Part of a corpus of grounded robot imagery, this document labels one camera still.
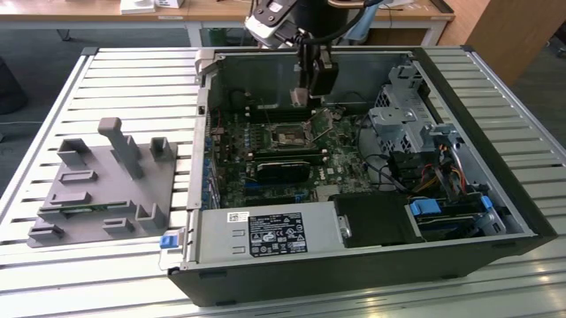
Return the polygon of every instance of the desk leg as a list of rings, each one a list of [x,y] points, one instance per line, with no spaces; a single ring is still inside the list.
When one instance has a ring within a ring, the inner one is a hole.
[[[203,29],[203,23],[199,21],[189,21],[186,24],[189,33],[189,42],[194,48],[203,47],[203,38],[201,37],[201,30]]]
[[[422,46],[436,46],[440,42],[442,31],[445,31],[448,21],[434,21],[432,27],[426,31]]]
[[[62,41],[71,41],[71,30],[62,30],[62,29],[57,29],[57,33],[59,34],[59,37],[62,38]]]

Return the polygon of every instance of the green circuit board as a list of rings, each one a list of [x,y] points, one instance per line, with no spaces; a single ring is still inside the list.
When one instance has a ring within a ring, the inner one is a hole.
[[[214,137],[222,207],[317,202],[326,199],[320,197],[321,189],[337,193],[372,191],[356,146],[354,122],[356,118],[342,117],[329,108],[317,109],[302,123],[251,124],[235,114]],[[293,153],[313,149],[324,151],[326,159],[324,164],[310,167],[305,182],[258,183],[258,163],[246,158],[251,152]]]

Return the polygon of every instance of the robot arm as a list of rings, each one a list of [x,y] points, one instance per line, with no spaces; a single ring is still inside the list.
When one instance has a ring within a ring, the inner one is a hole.
[[[382,0],[264,0],[251,11],[246,28],[254,38],[269,48],[278,48],[285,44],[298,49],[301,74],[298,87],[292,91],[296,104],[309,105],[314,99],[332,93],[338,77],[338,64],[332,59],[332,42],[362,19],[366,7],[381,2]],[[361,10],[346,23],[349,9]],[[297,17],[296,22],[292,21],[294,12],[300,13],[296,16],[300,16],[301,21],[297,21]]]

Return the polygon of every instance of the metal slatted table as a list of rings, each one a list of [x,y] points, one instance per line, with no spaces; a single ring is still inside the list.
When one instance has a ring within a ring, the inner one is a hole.
[[[197,112],[194,48],[101,49],[82,56],[0,201],[0,316],[517,317],[566,310],[566,156],[476,53],[428,48],[560,238],[469,277],[199,308],[159,268],[159,237],[31,249],[29,229],[49,193],[65,138],[107,144],[98,120],[117,116],[138,143],[179,143],[173,229],[186,224]],[[450,116],[433,103],[445,121]]]

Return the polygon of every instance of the power supply label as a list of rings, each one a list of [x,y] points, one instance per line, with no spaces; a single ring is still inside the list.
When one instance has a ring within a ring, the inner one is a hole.
[[[301,213],[249,217],[250,255],[254,257],[308,252]]]

